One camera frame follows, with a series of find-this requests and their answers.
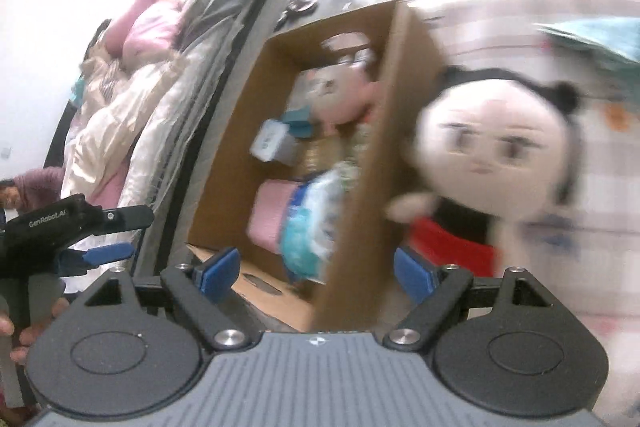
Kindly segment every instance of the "human hand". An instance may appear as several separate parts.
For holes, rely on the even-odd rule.
[[[50,319],[29,326],[28,328],[22,330],[22,333],[20,333],[20,343],[22,345],[12,350],[11,359],[15,363],[24,365],[24,362],[27,359],[27,353],[29,352],[29,347],[36,341],[36,339],[42,334],[42,332],[47,329],[47,327],[51,324],[51,321],[57,318],[68,307],[69,302],[66,299],[60,298],[53,304],[53,307],[51,308]],[[0,337],[10,337],[12,334],[14,334],[14,331],[14,324],[11,322],[9,317],[5,313],[0,312]]]

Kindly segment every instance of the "person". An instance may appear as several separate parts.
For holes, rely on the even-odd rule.
[[[65,169],[32,169],[13,179],[0,181],[0,208],[15,209],[18,214],[38,210],[60,199]]]
[[[60,298],[53,304],[50,319],[24,329],[22,333],[20,333],[21,346],[15,347],[14,350],[12,350],[11,360],[20,365],[24,365],[29,352],[29,346],[31,346],[51,324],[51,321],[57,318],[68,307],[69,302],[64,298]],[[0,337],[10,337],[14,334],[14,330],[14,324],[9,317],[4,312],[0,312]],[[5,405],[4,399],[0,396],[0,426],[2,423],[5,423],[10,427],[18,427],[25,423],[32,415],[33,411],[25,407],[9,409]]]

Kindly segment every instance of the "plaid bedsheet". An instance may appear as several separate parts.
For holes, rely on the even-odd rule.
[[[596,413],[640,426],[640,118],[606,118],[616,83],[586,55],[553,45],[534,23],[640,16],[640,0],[415,0],[451,64],[508,68],[582,93],[583,158],[570,226],[525,227],[529,269],[593,331],[610,375]]]

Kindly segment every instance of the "metal bolt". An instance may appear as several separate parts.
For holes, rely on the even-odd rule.
[[[238,347],[244,343],[246,336],[242,331],[222,330],[216,333],[216,336],[213,337],[213,339],[220,344],[220,346]]]
[[[420,340],[420,333],[415,330],[394,330],[389,333],[389,340],[400,346],[410,346]]]

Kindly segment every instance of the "cardboard box wall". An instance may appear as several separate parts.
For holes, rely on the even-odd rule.
[[[383,83],[383,96],[360,180],[341,220],[326,285],[316,285],[305,299],[288,287],[280,256],[256,247],[246,236],[260,184],[292,178],[292,169],[261,163],[250,156],[249,148],[262,122],[282,114],[298,73],[335,59],[322,48],[322,41],[354,31],[369,37],[380,58],[376,76]],[[296,329],[371,327],[393,277],[393,254],[402,239],[402,230],[384,218],[383,209],[415,182],[415,173],[400,157],[399,144],[430,100],[442,67],[428,26],[406,2],[365,7],[272,37],[244,86],[213,161],[189,235],[189,242],[198,247],[193,250],[204,257],[202,249],[239,248],[241,276],[234,290]],[[260,289],[245,274],[265,280],[276,291]]]

